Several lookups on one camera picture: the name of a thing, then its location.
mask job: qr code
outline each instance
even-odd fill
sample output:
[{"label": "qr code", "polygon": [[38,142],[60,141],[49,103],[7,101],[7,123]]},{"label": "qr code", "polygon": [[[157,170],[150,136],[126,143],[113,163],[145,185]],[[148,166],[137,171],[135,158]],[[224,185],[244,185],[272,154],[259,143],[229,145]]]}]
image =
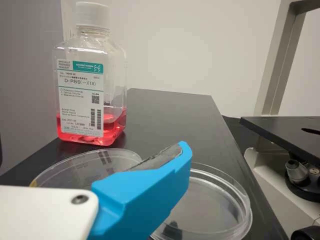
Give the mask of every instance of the qr code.
[{"label": "qr code", "polygon": [[92,100],[93,104],[99,104],[100,103],[99,96],[92,95],[92,99],[91,100]]}]

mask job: white bottle cap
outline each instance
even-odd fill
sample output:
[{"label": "white bottle cap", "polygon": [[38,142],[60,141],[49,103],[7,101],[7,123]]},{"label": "white bottle cap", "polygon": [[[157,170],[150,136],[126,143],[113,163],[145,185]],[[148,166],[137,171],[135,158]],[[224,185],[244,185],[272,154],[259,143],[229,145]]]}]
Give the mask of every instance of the white bottle cap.
[{"label": "white bottle cap", "polygon": [[109,7],[100,3],[78,1],[75,4],[77,26],[109,29]]}]

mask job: petri dish lid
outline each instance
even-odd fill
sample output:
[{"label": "petri dish lid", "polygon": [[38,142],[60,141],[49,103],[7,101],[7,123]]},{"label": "petri dish lid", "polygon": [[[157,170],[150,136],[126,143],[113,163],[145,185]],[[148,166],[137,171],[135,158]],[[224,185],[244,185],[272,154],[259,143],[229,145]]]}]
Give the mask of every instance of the petri dish lid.
[{"label": "petri dish lid", "polygon": [[94,181],[123,172],[141,161],[137,153],[126,149],[88,151],[52,165],[40,173],[30,187],[90,190]]},{"label": "petri dish lid", "polygon": [[250,230],[252,211],[244,188],[228,174],[192,163],[189,187],[154,240],[239,240]]}]

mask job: bottle label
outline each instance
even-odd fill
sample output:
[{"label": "bottle label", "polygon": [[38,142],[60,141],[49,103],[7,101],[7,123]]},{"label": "bottle label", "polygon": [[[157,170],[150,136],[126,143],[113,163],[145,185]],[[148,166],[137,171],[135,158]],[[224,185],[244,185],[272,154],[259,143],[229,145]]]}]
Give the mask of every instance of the bottle label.
[{"label": "bottle label", "polygon": [[103,64],[57,59],[56,65],[61,131],[103,137]]}]

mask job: white wall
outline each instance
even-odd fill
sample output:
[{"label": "white wall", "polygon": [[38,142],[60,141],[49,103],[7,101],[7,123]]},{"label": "white wall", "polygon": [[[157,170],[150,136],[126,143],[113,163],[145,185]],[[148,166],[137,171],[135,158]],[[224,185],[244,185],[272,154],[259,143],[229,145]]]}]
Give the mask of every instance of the white wall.
[{"label": "white wall", "polygon": [[63,40],[52,0],[1,1],[0,175],[56,138],[51,52]]},{"label": "white wall", "polygon": [[[224,115],[253,114],[280,0],[93,1],[110,6],[129,87],[208,94]],[[68,35],[77,0],[61,2]]]},{"label": "white wall", "polygon": [[320,9],[306,14],[279,115],[320,116]]}]

